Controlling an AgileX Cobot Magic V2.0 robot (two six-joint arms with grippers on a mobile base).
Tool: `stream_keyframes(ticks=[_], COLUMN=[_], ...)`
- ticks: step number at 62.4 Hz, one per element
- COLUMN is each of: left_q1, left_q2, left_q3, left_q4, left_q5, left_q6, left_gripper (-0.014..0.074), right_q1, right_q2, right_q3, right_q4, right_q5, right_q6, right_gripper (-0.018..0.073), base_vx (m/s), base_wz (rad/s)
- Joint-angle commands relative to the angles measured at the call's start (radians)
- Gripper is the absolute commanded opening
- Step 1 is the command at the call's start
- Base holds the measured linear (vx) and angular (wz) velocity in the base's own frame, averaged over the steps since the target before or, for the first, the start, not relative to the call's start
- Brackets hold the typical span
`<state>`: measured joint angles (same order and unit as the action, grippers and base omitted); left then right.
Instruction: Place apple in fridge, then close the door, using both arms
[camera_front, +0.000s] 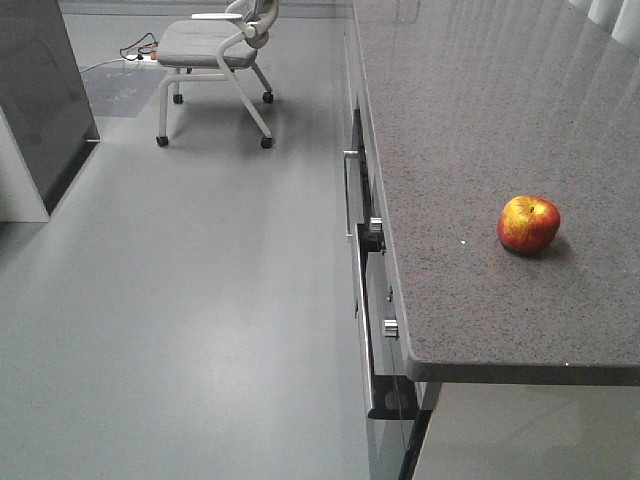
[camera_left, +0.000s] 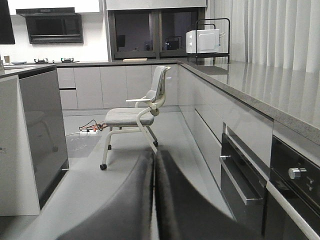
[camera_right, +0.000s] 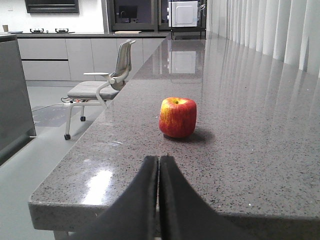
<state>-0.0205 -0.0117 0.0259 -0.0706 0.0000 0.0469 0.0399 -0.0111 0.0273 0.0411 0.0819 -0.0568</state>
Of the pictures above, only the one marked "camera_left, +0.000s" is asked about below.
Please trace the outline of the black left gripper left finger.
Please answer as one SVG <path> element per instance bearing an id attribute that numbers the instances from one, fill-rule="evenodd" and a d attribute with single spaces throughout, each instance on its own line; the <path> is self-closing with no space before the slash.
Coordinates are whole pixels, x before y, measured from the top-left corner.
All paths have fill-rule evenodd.
<path id="1" fill-rule="evenodd" d="M 111 198 L 60 240 L 149 240 L 153 208 L 154 155 L 143 152 Z"/>

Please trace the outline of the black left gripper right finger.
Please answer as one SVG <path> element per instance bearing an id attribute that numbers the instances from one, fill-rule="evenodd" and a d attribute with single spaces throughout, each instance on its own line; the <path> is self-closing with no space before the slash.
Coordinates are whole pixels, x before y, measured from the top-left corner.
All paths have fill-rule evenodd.
<path id="1" fill-rule="evenodd" d="M 167 150 L 156 154 L 155 207 L 161 240 L 261 239 L 202 196 Z"/>

